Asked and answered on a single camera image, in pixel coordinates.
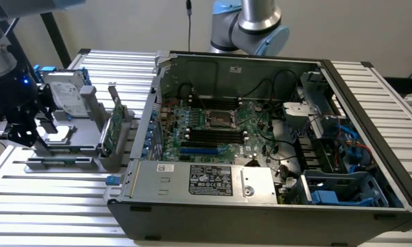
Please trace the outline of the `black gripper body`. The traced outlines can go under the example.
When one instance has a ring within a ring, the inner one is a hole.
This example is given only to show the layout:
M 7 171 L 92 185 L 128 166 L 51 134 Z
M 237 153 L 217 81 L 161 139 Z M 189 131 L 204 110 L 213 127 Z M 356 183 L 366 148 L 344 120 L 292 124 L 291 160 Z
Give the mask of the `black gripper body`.
M 28 66 L 0 68 L 0 115 L 17 121 L 23 114 L 37 115 L 37 85 Z

